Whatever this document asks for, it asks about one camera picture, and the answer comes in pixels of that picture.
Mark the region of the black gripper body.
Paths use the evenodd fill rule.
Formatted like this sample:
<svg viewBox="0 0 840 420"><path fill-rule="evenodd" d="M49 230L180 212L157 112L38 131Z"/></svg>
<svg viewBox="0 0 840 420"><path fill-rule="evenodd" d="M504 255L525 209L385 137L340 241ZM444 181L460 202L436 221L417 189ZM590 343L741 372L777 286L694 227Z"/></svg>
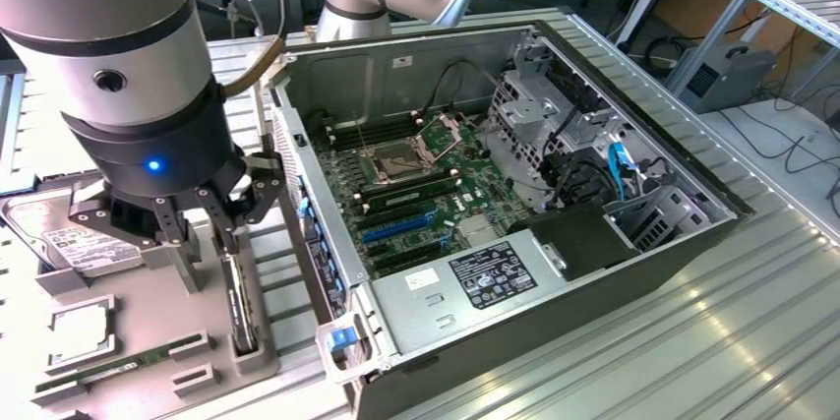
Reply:
<svg viewBox="0 0 840 420"><path fill-rule="evenodd" d="M214 81L181 111L145 125L105 129L66 114L61 118L102 174L109 194L121 200L168 198L205 185L226 194L245 174Z"/></svg>

